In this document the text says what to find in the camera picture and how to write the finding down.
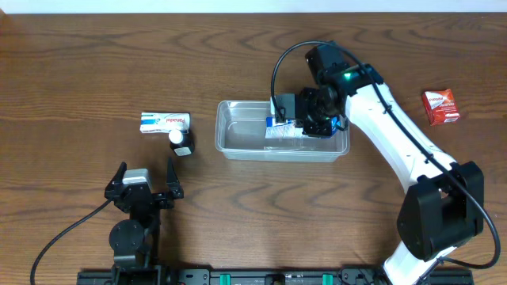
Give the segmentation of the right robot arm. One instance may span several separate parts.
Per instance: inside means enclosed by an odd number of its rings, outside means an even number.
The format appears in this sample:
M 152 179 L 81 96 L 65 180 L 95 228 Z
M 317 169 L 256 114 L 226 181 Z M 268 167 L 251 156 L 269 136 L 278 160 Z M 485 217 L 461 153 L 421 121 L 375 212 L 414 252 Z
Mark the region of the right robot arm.
M 383 78 L 334 42 L 312 40 L 305 58 L 317 88 L 305 88 L 277 114 L 306 136 L 328 139 L 350 124 L 371 140 L 405 191 L 398 215 L 401 242 L 376 283 L 422 284 L 449 253 L 490 223 L 484 176 L 435 146 L 395 102 Z

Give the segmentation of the blue Kool Fever box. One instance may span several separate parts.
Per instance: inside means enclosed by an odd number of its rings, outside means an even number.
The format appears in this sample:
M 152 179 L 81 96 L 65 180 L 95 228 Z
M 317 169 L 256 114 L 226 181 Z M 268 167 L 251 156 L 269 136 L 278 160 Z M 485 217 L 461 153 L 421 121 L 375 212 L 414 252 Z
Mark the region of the blue Kool Fever box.
M 342 125 L 337 117 L 322 122 L 310 120 L 287 119 L 277 123 L 274 117 L 266 118 L 265 137 L 267 139 L 302 139 L 306 137 L 328 139 L 338 131 L 345 131 L 348 127 Z

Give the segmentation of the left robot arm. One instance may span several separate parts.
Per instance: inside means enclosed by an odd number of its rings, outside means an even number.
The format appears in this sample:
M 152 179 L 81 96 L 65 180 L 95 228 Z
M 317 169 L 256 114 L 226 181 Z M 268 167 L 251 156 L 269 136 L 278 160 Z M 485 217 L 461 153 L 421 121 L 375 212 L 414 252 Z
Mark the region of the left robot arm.
M 174 201 L 184 197 L 171 159 L 167 162 L 164 192 L 151 191 L 147 169 L 128 169 L 122 162 L 105 188 L 105 198 L 129 218 L 118 222 L 110 231 L 113 250 L 113 285 L 163 285 L 174 282 L 173 273 L 158 263 L 161 225 L 160 211 L 174 208 Z

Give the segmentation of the white Panadol box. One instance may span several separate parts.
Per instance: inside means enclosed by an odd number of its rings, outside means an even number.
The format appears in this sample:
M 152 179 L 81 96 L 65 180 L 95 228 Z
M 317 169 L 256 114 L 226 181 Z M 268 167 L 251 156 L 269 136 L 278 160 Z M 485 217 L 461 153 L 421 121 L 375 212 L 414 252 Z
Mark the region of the white Panadol box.
M 141 114 L 141 133 L 170 133 L 179 130 L 183 133 L 189 131 L 191 117 L 189 113 L 160 113 L 143 112 Z

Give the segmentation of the red Panadol box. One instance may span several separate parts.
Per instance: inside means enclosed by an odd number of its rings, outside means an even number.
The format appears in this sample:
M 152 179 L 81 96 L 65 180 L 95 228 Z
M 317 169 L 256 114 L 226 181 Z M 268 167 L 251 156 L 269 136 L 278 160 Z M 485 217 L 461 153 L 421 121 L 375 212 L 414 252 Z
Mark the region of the red Panadol box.
M 422 101 L 431 126 L 456 122 L 460 118 L 451 89 L 425 91 L 422 94 Z

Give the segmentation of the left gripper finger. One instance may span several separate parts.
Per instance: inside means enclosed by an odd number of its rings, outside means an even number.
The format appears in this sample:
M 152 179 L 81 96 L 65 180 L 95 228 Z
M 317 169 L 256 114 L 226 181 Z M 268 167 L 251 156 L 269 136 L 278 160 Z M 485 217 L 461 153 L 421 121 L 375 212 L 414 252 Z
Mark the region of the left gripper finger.
M 127 164 L 124 161 L 122 161 L 120 163 L 120 166 L 119 166 L 118 170 L 116 171 L 115 175 L 113 176 L 113 178 L 109 182 L 109 189 L 110 190 L 117 190 L 122 187 L 122 185 L 123 185 L 122 180 L 123 180 L 123 177 L 124 177 L 124 174 L 126 171 L 127 171 Z
M 166 185 L 172 193 L 181 192 L 181 184 L 177 178 L 177 174 L 175 172 L 171 158 L 169 158 L 167 162 Z

